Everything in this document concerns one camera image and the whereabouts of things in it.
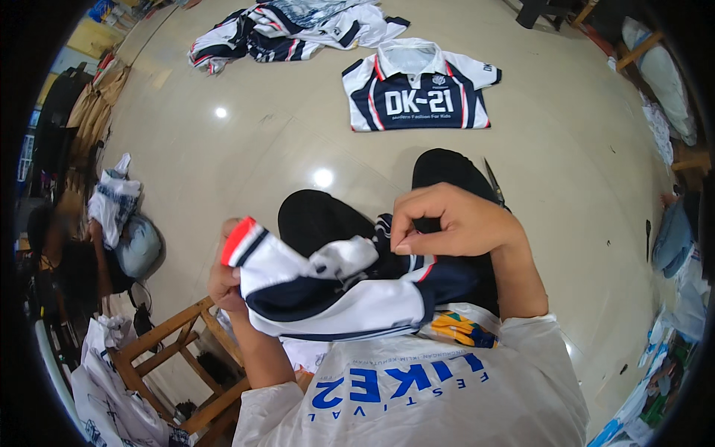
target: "black pants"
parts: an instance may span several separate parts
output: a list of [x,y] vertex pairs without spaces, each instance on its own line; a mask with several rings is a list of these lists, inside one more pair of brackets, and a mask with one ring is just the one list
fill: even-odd
[[[451,183],[463,190],[491,200],[497,199],[489,181],[462,154],[446,149],[432,149],[420,155],[415,163],[412,188]],[[439,219],[415,221],[421,232],[440,231]],[[358,211],[329,194],[315,190],[300,190],[283,201],[278,211],[280,238],[305,257],[323,245],[355,235],[372,238],[375,224]],[[489,310],[499,316],[496,283],[490,255],[464,257],[479,272],[479,285],[463,301]]]

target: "tiled floor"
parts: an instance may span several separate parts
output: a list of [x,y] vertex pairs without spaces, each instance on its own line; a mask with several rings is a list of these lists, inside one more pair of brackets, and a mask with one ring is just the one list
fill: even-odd
[[[223,219],[252,215],[276,230],[281,201],[318,187],[319,170],[333,176],[324,190],[374,216],[409,190],[425,150],[457,150],[479,168],[487,157],[529,235],[597,433],[642,377],[637,357],[669,295],[646,263],[644,225],[657,230],[657,193],[671,181],[634,87],[582,34],[556,33],[542,19],[524,29],[502,0],[390,0],[389,15],[412,21],[403,36],[503,70],[501,84],[484,91],[493,126],[356,134],[340,72],[373,50],[323,49],[307,62],[245,58],[217,77],[187,64],[196,37],[251,3],[160,11],[120,51],[136,60],[103,163],[132,154],[142,211],[165,241],[166,258],[147,281],[154,321],[204,296]],[[631,367],[619,375],[624,363]],[[176,387],[185,398],[186,384]]]

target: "blue jeans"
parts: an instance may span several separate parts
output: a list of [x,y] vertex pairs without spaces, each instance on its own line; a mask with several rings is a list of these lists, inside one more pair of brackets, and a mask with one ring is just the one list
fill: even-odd
[[126,276],[139,279],[159,256],[162,241],[154,225],[142,215],[133,214],[126,223],[129,239],[121,237],[114,253]]
[[673,277],[688,259],[693,246],[693,234],[683,209],[683,200],[673,203],[663,214],[661,229],[653,246],[653,267]]

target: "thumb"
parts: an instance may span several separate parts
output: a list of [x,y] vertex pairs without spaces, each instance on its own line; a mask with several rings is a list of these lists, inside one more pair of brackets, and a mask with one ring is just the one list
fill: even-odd
[[413,234],[395,247],[397,255],[452,255],[459,256],[458,236],[453,231]]

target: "hand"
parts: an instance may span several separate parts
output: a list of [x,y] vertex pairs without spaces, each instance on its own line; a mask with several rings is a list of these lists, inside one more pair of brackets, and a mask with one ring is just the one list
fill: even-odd
[[[442,231],[421,234],[414,219],[439,217]],[[525,238],[502,207],[459,187],[438,183],[398,197],[390,249],[398,255],[479,256]]]
[[94,219],[90,219],[87,234],[89,235],[90,241],[95,243],[101,242],[104,236],[104,233],[102,232],[102,224]]
[[219,247],[216,249],[216,257],[207,283],[209,296],[218,307],[229,313],[232,321],[235,318],[248,319],[246,302],[238,293],[238,285],[241,283],[240,269],[221,264],[221,254],[224,245],[226,245],[226,239],[238,222],[240,219],[228,219],[221,226]]

